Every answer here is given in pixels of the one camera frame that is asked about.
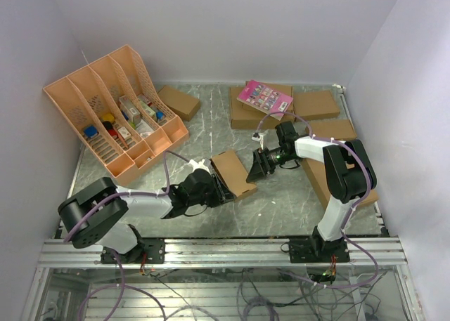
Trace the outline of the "cardboard box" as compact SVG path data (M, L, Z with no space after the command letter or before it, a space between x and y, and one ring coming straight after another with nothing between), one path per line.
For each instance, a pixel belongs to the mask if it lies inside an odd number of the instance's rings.
M257 192L257 186L246 181L248 172L234 150L212 156L211 161L221 180L234 195L234 202Z

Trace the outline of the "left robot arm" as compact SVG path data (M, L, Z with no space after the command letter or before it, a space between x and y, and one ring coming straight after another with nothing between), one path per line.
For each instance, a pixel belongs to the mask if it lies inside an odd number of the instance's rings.
M69 242L76 249L94 244L103 247L102 263L162 263L162 241L143 237L131 218L172 219L185 216L196 205L215 208L235 199L235 195L215 172L196 169L179 184L150 192L117 186L102 177L65 200L58 207Z

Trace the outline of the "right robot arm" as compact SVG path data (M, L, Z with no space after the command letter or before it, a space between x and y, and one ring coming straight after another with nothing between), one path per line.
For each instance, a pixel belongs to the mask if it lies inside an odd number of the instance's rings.
M291 261L323 262L347 248L345 226L359 203L376 187L376 176L362 142L301 136L291 122L276 126L279 147L258 148L246 178L254 183L272 174L277 166L296 159L312 159L325 167L330 192L325 214L311 236L288 243Z

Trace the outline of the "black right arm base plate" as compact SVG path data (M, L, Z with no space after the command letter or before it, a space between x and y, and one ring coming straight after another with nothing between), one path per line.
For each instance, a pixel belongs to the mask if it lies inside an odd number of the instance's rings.
M300 237L289 239L288 254L291 263L348 263L347 243L343 238L324 242L320 238Z

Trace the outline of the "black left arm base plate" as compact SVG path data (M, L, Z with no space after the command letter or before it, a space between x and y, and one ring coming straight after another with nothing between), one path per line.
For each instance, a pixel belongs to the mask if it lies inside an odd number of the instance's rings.
M137 241L101 240L102 264L163 264L165 260L165 241L160 238L143 238Z

